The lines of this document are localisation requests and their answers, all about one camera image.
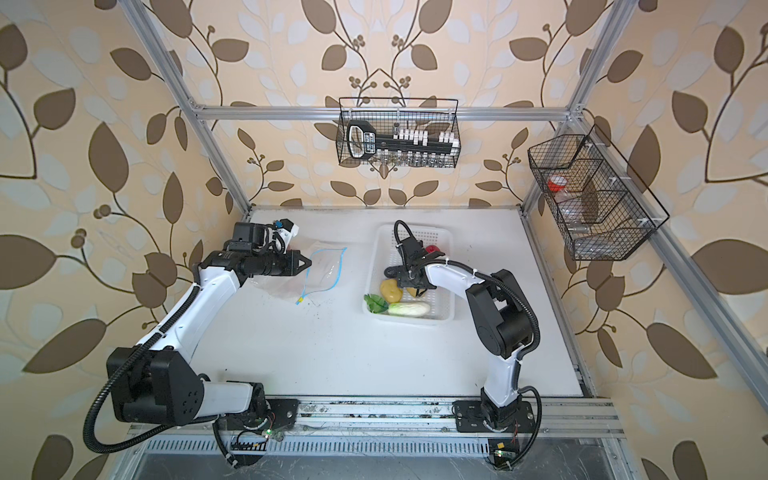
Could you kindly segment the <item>clear zip top bag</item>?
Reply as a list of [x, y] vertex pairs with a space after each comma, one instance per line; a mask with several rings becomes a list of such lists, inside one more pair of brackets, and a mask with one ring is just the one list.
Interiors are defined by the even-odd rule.
[[258, 276], [249, 283], [269, 296], [299, 305], [311, 296], [334, 289], [342, 277], [344, 256], [348, 250], [338, 243], [314, 241], [299, 248], [310, 265], [292, 277]]

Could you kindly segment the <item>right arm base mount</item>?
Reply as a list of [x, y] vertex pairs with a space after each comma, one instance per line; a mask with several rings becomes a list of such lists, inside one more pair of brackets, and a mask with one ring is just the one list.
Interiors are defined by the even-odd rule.
[[521, 463], [537, 440], [542, 420], [543, 402], [535, 389], [523, 390], [532, 393], [534, 402], [523, 396], [504, 407], [496, 406], [491, 400], [457, 400], [451, 407], [459, 433], [497, 433], [503, 438], [498, 442], [489, 441], [488, 461], [496, 470], [511, 471]]

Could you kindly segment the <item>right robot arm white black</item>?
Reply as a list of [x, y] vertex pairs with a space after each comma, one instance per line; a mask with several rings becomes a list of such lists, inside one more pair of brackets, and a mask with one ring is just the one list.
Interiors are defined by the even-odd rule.
[[393, 238], [400, 264], [387, 268], [386, 278], [418, 296], [442, 288], [467, 302], [475, 332], [492, 355], [480, 395], [484, 422], [492, 430], [507, 428], [522, 395], [534, 390], [520, 387], [519, 377], [523, 358], [541, 340], [538, 319], [516, 278], [505, 269], [484, 274], [439, 250], [428, 251], [402, 220], [394, 223]]

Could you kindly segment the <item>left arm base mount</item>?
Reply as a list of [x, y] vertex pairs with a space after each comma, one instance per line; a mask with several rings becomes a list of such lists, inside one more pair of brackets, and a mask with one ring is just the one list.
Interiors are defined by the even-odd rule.
[[248, 410], [227, 414], [212, 423], [214, 440], [233, 469], [258, 463], [268, 448], [281, 441], [298, 417], [300, 401], [293, 398], [257, 400]]

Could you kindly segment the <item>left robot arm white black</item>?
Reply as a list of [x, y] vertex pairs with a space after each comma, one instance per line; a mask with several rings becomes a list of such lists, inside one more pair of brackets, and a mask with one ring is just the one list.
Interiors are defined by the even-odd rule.
[[[108, 357], [108, 379], [90, 406], [83, 441], [94, 453], [131, 448], [173, 427], [209, 422], [218, 429], [230, 417], [248, 429], [269, 429], [274, 414], [260, 383], [213, 382], [191, 366], [197, 347], [219, 311], [253, 277], [295, 277], [312, 262], [291, 248], [299, 233], [289, 219], [270, 224], [238, 222], [232, 239], [192, 268], [193, 282], [164, 319], [130, 348]], [[150, 430], [119, 443], [97, 438], [105, 403], [117, 420]]]

